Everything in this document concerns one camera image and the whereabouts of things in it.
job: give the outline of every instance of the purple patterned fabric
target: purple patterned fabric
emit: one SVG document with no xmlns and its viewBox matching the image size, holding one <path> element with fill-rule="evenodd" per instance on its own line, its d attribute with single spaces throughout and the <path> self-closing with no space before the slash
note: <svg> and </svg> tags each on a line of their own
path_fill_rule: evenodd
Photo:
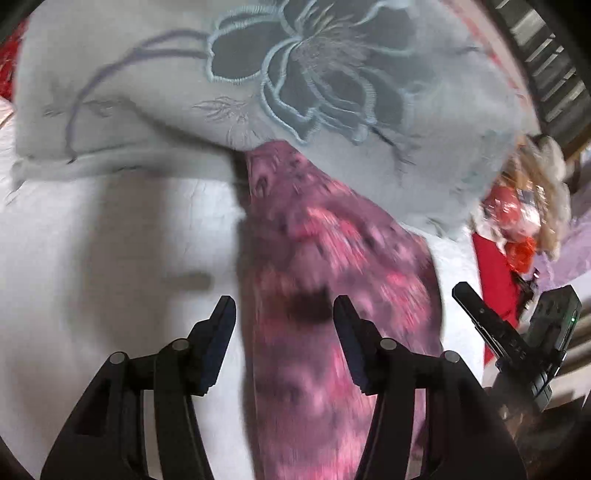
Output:
<svg viewBox="0 0 591 480">
<path fill-rule="evenodd" d="M 383 335 L 439 355 L 441 300 L 425 241 L 289 143 L 247 154 L 255 248 L 254 382 L 265 480 L 353 478 L 375 397 L 345 363 L 332 301 L 347 294 Z M 413 443 L 424 421 L 417 391 Z"/>
</svg>

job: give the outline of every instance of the white bedsheet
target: white bedsheet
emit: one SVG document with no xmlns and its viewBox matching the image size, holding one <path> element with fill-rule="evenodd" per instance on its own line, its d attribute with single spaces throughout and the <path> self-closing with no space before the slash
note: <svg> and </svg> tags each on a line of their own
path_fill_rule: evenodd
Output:
<svg viewBox="0 0 591 480">
<path fill-rule="evenodd" d="M 220 295 L 239 302 L 235 186 L 139 171 L 26 182 L 11 193 L 12 121 L 0 130 L 0 436 L 39 477 L 90 379 L 112 352 L 158 351 L 209 317 Z M 444 303 L 443 344 L 477 378 L 483 343 L 451 299 L 478 271 L 468 236 L 427 237 Z M 196 400 L 214 476 L 254 478 L 245 431 L 240 318 L 215 387 Z M 147 435 L 153 438 L 148 425 Z M 153 442 L 151 474 L 159 477 Z"/>
</svg>

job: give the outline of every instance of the embroidered flower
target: embroidered flower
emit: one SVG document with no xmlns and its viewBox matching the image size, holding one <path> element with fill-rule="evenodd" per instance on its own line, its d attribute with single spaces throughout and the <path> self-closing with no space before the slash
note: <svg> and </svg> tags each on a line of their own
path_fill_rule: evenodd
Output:
<svg viewBox="0 0 591 480">
<path fill-rule="evenodd" d="M 354 143 L 371 125 L 401 131 L 431 78 L 413 53 L 411 0 L 285 0 L 222 16 L 210 80 L 261 83 L 265 112 L 300 142 L 324 125 Z"/>
</svg>

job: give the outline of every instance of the lavender fabric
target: lavender fabric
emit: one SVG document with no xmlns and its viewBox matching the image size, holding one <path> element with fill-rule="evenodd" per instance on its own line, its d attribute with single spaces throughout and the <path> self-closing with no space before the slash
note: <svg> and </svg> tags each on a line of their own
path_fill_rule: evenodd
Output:
<svg viewBox="0 0 591 480">
<path fill-rule="evenodd" d="M 562 240 L 560 258 L 550 262 L 543 254 L 534 261 L 534 268 L 540 271 L 541 291 L 564 287 L 591 270 L 591 183 L 573 195 L 571 211 L 573 219 Z"/>
<path fill-rule="evenodd" d="M 347 294 L 383 335 L 439 355 L 441 300 L 425 241 L 289 143 L 247 154 L 255 249 L 254 384 L 266 480 L 347 480 L 375 397 L 359 391 L 332 323 Z M 413 444 L 425 417 L 417 391 Z"/>
</svg>

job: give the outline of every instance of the pillow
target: pillow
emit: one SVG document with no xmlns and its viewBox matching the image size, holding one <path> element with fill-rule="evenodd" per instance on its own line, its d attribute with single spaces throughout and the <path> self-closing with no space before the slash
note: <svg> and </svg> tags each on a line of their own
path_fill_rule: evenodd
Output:
<svg viewBox="0 0 591 480">
<path fill-rule="evenodd" d="M 46 0 L 16 91 L 21 179 L 174 173 L 203 141 L 283 139 L 443 235 L 485 194 L 522 119 L 496 58 L 440 0 Z"/>
</svg>

